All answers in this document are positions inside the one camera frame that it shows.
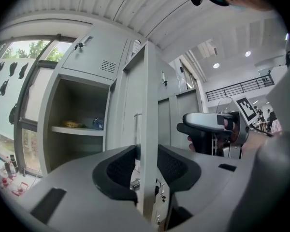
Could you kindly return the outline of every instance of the open locker compartment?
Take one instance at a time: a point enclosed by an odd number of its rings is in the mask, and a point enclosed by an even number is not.
[[[102,152],[103,131],[93,128],[96,118],[105,116],[108,90],[60,79],[50,107],[47,152],[50,171],[71,160]],[[82,124],[66,127],[65,121]]]

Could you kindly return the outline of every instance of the locker lock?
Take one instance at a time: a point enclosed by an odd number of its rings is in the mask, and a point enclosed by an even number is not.
[[[83,50],[83,47],[84,46],[86,46],[86,45],[83,44],[83,43],[81,43],[81,42],[80,43],[77,43],[76,46],[74,47],[74,50],[76,50],[78,47],[79,47],[80,50]]]

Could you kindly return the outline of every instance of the red object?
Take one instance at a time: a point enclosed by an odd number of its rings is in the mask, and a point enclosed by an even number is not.
[[[9,185],[8,181],[6,178],[2,178],[2,183],[4,187],[7,187]]]
[[[21,185],[27,186],[27,188],[29,187],[28,184],[26,184],[25,182],[20,183],[20,186],[17,188],[17,191],[12,191],[12,194],[16,195],[17,197],[21,196],[23,193],[25,193],[25,190],[23,189],[23,187]]]
[[[27,186],[27,187],[26,187],[26,190],[27,190],[27,189],[28,189],[28,187],[29,187],[29,186],[28,186],[28,184],[26,184],[25,182],[22,182],[22,183],[20,183],[20,187],[22,188],[22,186],[21,186],[21,185]]]

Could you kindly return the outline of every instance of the bottle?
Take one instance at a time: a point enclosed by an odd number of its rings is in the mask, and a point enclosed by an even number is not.
[[[14,167],[12,161],[10,161],[10,169],[11,169],[12,176],[16,177],[16,170],[15,170],[15,167]]]
[[[18,166],[17,166],[16,160],[15,160],[15,157],[14,157],[13,154],[10,155],[10,159],[11,159],[11,161],[12,161],[12,163],[13,163],[13,166],[14,166],[14,168],[15,168],[15,171],[16,171],[16,173],[17,173],[17,172],[18,172]]]
[[[10,169],[10,164],[8,162],[5,162],[4,166],[5,166],[5,170],[6,170],[7,174],[8,174],[8,177],[10,179],[13,179],[13,176],[12,176],[12,173],[11,173],[11,169]]]
[[[93,129],[95,130],[103,130],[104,128],[104,120],[101,118],[97,118],[92,122]]]

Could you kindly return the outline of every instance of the handle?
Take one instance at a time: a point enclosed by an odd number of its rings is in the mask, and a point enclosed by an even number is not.
[[[207,155],[212,154],[213,147],[211,132],[200,131],[183,123],[177,124],[177,130],[183,134],[188,135],[192,139],[195,152]]]

